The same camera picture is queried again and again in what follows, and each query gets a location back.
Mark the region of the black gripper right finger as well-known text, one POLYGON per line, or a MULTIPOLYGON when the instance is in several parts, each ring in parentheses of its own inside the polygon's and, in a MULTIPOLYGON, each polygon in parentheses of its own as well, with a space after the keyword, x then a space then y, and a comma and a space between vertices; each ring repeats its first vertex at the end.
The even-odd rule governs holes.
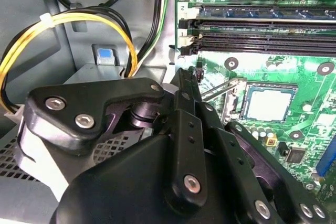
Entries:
POLYGON ((201 101, 196 77, 188 72, 205 147, 225 175, 238 223, 330 223, 327 211, 301 183, 239 123, 222 125, 201 101))

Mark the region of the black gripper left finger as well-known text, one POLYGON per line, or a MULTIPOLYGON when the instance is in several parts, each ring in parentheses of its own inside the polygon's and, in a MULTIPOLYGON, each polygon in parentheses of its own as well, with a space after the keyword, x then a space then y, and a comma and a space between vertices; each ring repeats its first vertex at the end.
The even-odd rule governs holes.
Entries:
POLYGON ((37 88, 27 97, 23 170, 47 185, 60 203, 82 173, 131 146, 170 135, 177 109, 196 114, 190 82, 180 69, 159 85, 149 78, 37 88))

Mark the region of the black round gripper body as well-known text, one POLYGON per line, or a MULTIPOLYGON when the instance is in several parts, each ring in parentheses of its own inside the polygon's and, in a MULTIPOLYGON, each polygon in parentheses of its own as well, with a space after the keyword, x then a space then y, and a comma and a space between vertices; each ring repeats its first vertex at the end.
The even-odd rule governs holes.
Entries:
POLYGON ((79 175, 55 223, 253 223, 251 169, 207 104, 177 109, 170 135, 151 136, 79 175))

